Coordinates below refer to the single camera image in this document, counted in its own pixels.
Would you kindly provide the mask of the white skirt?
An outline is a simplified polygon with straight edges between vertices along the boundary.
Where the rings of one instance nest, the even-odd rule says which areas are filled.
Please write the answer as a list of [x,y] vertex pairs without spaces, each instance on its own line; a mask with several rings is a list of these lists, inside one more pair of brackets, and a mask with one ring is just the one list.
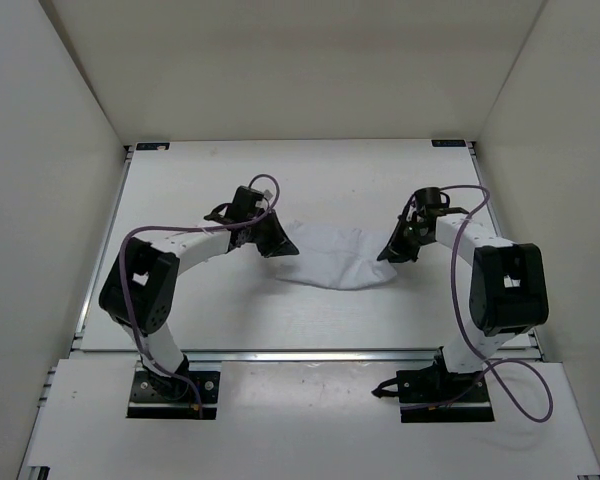
[[384,285],[397,276],[388,261],[377,259],[387,240],[381,232],[300,221],[286,230],[299,254],[280,259],[278,280],[349,291]]

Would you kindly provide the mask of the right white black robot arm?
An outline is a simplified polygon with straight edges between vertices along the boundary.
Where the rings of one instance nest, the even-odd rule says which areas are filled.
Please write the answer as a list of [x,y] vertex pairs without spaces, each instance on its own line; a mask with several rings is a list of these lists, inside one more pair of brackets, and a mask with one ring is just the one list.
[[463,375],[480,371],[504,343],[544,324],[549,306],[540,249],[497,236],[459,207],[405,210],[377,259],[415,262],[420,249],[433,243],[448,247],[453,262],[462,259],[471,267],[469,318],[441,348],[443,366],[428,376],[432,395],[447,401],[463,390]]

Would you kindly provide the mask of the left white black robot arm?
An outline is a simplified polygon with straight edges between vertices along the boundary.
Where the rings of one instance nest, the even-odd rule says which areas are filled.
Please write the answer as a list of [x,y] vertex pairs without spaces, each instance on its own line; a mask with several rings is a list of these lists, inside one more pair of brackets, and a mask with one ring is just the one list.
[[165,397],[177,398],[192,385],[188,359],[167,325],[178,277],[245,244],[264,258],[299,253],[273,210],[241,220],[213,211],[193,227],[144,226],[124,237],[99,306],[134,341],[151,384]]

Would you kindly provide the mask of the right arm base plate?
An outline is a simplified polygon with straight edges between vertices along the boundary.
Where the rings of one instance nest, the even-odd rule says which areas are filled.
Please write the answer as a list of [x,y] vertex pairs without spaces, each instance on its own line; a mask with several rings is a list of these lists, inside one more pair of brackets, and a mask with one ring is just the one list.
[[371,394],[379,399],[397,399],[403,424],[495,421],[481,373],[449,373],[437,362],[421,369],[398,370]]

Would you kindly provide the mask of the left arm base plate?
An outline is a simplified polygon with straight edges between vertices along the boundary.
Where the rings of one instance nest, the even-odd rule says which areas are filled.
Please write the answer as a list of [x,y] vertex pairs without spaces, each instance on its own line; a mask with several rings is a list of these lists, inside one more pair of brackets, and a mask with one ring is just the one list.
[[131,419],[215,420],[221,372],[189,369],[202,406],[188,383],[155,375],[143,367],[134,372],[127,406]]

